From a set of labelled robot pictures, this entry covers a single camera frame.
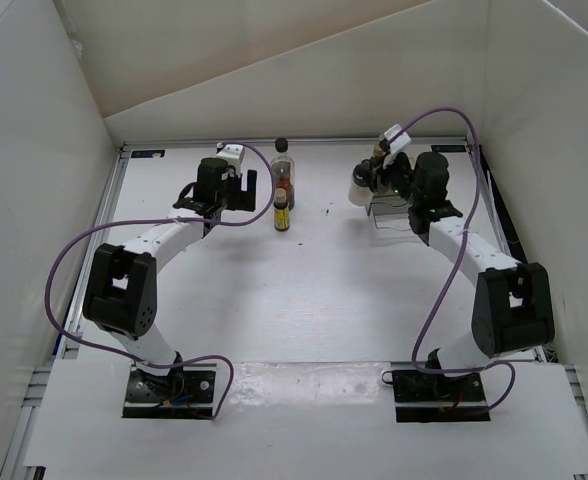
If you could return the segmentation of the white powder shaker black cap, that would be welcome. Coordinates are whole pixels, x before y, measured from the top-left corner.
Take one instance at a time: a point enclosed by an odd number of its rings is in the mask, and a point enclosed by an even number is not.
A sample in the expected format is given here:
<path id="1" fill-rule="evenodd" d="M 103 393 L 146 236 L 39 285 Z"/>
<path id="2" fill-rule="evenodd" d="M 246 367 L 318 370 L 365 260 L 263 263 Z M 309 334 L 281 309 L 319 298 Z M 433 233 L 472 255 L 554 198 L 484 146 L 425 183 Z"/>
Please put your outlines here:
<path id="1" fill-rule="evenodd" d="M 367 160 L 360 162 L 354 167 L 348 191 L 348 200 L 355 206 L 366 206 L 371 202 L 373 195 L 366 189 L 361 189 L 356 185 L 356 171 L 358 169 L 371 171 L 368 168 Z"/>

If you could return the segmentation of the tall dark sauce bottle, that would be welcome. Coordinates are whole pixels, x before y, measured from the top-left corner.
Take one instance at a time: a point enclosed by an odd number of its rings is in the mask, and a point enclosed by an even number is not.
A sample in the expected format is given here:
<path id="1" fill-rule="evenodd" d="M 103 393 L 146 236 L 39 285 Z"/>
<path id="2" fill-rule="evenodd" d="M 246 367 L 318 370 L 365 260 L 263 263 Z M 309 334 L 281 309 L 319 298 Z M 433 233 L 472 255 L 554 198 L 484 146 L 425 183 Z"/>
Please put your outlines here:
<path id="1" fill-rule="evenodd" d="M 278 188 L 286 192 L 290 210 L 295 207 L 295 163 L 290 156 L 289 143 L 286 138 L 277 138 L 274 142 L 276 156 L 270 162 Z"/>

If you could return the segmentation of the small yellow bottle brown cap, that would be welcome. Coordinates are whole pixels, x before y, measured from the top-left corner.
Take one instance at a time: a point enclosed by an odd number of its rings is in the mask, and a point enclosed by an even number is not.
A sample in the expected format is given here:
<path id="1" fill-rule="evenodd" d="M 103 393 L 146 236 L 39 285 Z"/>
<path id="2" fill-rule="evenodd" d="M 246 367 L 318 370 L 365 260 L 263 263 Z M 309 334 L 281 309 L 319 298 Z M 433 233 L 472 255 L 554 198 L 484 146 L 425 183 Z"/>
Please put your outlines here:
<path id="1" fill-rule="evenodd" d="M 274 202 L 274 228 L 279 232 L 285 232 L 290 228 L 290 210 L 287 192 L 283 188 L 275 190 Z"/>

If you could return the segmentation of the small yellow bottle beige cap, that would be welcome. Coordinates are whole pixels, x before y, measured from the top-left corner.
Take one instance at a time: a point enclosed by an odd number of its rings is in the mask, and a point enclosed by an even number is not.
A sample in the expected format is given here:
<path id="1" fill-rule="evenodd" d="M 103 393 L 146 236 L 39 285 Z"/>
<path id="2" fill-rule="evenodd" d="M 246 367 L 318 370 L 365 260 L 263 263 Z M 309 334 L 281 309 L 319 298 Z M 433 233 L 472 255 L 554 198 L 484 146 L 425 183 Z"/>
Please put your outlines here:
<path id="1" fill-rule="evenodd" d="M 373 148 L 373 155 L 375 157 L 384 157 L 385 150 L 379 144 L 376 144 Z"/>

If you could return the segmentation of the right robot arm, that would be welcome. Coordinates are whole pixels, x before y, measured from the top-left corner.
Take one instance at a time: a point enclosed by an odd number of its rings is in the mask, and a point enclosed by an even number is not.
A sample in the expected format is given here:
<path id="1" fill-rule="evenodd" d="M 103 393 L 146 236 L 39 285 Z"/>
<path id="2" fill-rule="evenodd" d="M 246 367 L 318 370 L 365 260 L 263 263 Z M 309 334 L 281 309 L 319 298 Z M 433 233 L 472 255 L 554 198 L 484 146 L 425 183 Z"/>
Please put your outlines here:
<path id="1" fill-rule="evenodd" d="M 376 193 L 392 192 L 405 200 L 411 231 L 452 262 L 453 275 L 463 274 L 475 288 L 469 332 L 416 365 L 424 373 L 424 390 L 438 400 L 458 389 L 459 377 L 555 337 L 547 270 L 502 253 L 470 229 L 472 216 L 447 197 L 448 167 L 435 152 L 415 161 L 403 152 L 390 160 L 372 157 L 354 168 L 349 192 L 355 205 Z"/>

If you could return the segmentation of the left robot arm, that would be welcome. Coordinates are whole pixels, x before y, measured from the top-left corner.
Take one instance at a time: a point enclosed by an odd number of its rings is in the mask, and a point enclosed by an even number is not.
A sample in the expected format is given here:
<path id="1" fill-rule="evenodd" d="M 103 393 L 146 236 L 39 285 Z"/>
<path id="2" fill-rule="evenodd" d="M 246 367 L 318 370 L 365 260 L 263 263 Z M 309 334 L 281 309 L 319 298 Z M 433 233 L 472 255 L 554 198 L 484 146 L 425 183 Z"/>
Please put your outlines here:
<path id="1" fill-rule="evenodd" d="M 200 241 L 222 212 L 256 209 L 257 172 L 242 172 L 245 149 L 229 144 L 201 160 L 197 179 L 185 188 L 158 223 L 121 245 L 104 243 L 94 253 L 83 301 L 83 316 L 108 332 L 150 374 L 149 388 L 162 400 L 180 395 L 184 377 L 170 367 L 181 361 L 154 325 L 157 276 L 179 253 Z"/>

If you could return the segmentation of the tiered transparent organizer rack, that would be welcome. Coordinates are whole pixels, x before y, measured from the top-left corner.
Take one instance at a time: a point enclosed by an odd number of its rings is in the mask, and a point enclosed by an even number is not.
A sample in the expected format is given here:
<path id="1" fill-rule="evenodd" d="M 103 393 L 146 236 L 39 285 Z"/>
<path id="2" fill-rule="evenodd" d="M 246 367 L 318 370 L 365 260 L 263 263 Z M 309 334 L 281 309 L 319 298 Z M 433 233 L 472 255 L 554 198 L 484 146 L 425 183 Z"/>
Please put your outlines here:
<path id="1" fill-rule="evenodd" d="M 417 241 L 410 228 L 409 203 L 395 195 L 376 195 L 364 207 L 372 236 L 385 241 Z"/>

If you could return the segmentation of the blue table label sticker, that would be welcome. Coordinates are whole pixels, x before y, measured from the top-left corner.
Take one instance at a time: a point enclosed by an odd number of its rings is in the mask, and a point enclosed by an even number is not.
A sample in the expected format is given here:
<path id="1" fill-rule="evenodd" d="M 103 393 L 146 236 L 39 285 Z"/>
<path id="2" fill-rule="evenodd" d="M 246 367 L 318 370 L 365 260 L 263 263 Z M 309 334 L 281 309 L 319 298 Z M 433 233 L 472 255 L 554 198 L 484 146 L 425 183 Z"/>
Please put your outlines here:
<path id="1" fill-rule="evenodd" d="M 164 149 L 132 150 L 130 152 L 130 157 L 132 159 L 153 159 L 163 158 L 164 156 Z"/>

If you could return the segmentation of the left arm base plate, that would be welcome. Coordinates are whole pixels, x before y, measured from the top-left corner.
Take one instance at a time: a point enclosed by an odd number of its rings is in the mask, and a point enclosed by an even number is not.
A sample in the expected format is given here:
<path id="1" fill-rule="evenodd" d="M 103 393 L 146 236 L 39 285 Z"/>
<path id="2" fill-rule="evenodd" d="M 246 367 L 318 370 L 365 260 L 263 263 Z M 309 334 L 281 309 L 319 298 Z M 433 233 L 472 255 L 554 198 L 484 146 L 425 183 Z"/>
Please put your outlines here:
<path id="1" fill-rule="evenodd" d="M 155 376 L 129 372 L 122 417 L 125 419 L 209 420 L 213 416 L 216 370 L 172 370 Z"/>

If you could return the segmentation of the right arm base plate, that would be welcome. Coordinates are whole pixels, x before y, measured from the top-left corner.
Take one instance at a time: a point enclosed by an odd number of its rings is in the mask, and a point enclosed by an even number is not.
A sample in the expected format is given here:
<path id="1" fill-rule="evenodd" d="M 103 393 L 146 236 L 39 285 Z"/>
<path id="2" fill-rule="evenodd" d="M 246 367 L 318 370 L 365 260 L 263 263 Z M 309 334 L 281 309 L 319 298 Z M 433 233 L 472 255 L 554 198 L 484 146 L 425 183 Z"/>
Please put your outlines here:
<path id="1" fill-rule="evenodd" d="M 393 389 L 397 423 L 490 421 L 479 374 L 449 378 L 400 369 L 384 371 L 381 380 Z"/>

